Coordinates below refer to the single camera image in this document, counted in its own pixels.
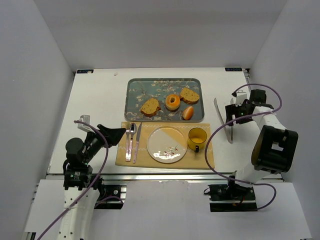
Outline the metal serving tongs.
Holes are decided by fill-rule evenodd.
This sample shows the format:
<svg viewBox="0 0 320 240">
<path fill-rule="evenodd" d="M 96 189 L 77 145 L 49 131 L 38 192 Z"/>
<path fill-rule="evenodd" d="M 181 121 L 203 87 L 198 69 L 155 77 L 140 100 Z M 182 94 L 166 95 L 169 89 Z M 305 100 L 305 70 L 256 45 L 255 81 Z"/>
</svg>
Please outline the metal serving tongs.
<svg viewBox="0 0 320 240">
<path fill-rule="evenodd" d="M 216 98 L 214 98 L 213 100 L 213 104 L 214 104 L 214 107 L 215 107 L 215 110 L 216 110 L 216 113 L 217 113 L 217 116 L 220 120 L 220 123 L 223 125 L 225 122 L 224 122 L 224 119 L 222 117 L 222 114 L 220 112 L 220 109 L 219 109 L 219 106 L 218 106 L 218 101 Z M 225 126 L 223 128 L 224 130 L 224 133 L 226 135 L 226 138 L 227 138 L 227 141 L 232 144 L 233 143 L 233 140 L 234 140 L 234 126 Z"/>
</svg>

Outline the orange glazed bagel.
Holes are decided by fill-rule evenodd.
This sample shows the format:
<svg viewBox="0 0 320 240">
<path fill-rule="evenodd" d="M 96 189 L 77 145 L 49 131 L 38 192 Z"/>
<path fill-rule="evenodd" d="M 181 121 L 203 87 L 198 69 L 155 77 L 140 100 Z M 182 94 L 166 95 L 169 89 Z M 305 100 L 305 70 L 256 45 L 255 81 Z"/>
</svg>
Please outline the orange glazed bagel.
<svg viewBox="0 0 320 240">
<path fill-rule="evenodd" d="M 170 111 L 175 111 L 180 107 L 181 100 L 176 94 L 170 94 L 165 99 L 165 106 Z"/>
</svg>

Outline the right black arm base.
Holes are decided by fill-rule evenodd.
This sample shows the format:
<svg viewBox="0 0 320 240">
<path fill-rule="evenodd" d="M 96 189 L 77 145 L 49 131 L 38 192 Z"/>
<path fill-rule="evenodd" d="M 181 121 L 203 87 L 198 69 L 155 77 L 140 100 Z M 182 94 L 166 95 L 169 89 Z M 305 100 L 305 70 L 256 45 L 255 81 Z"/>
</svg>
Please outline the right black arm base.
<svg viewBox="0 0 320 240">
<path fill-rule="evenodd" d="M 235 192 L 226 184 L 211 184 L 203 191 L 209 196 L 209 206 L 212 213 L 257 212 L 254 189 L 240 186 Z"/>
</svg>

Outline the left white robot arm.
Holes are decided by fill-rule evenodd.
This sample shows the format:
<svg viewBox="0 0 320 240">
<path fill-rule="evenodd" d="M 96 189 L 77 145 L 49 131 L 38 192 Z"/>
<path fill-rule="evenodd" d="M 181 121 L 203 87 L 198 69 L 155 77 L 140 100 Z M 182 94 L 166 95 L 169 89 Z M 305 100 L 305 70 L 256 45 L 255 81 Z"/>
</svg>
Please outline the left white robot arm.
<svg viewBox="0 0 320 240">
<path fill-rule="evenodd" d="M 89 163 L 101 148 L 116 146 L 126 130 L 99 124 L 95 129 L 88 127 L 86 132 L 84 140 L 74 137 L 65 145 L 64 211 L 57 235 L 59 240 L 88 239 L 95 205 L 106 194 L 102 178 L 93 174 Z"/>
</svg>

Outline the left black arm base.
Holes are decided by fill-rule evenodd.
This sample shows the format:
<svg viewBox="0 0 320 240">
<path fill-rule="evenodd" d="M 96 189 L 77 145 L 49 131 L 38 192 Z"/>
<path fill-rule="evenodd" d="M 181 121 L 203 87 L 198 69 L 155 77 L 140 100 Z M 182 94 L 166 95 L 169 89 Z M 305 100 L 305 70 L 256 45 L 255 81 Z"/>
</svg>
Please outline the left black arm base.
<svg viewBox="0 0 320 240">
<path fill-rule="evenodd" d="M 99 197 L 95 210 L 121 210 L 123 208 L 127 186 L 120 180 L 108 180 L 101 177 Z"/>
</svg>

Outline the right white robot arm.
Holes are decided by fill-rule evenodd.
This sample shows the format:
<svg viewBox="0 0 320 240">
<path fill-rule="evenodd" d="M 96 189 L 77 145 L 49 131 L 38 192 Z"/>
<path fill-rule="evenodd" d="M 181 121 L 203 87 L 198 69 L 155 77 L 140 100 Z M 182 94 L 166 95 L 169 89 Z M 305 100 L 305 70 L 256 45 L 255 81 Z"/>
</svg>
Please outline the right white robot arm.
<svg viewBox="0 0 320 240">
<path fill-rule="evenodd" d="M 265 90 L 253 89 L 249 97 L 245 92 L 232 94 L 235 102 L 225 107 L 226 122 L 236 124 L 254 121 L 260 133 L 252 150 L 250 162 L 234 172 L 239 185 L 248 187 L 270 174 L 290 170 L 299 135 L 287 129 L 273 113 L 274 107 L 267 103 Z"/>
</svg>

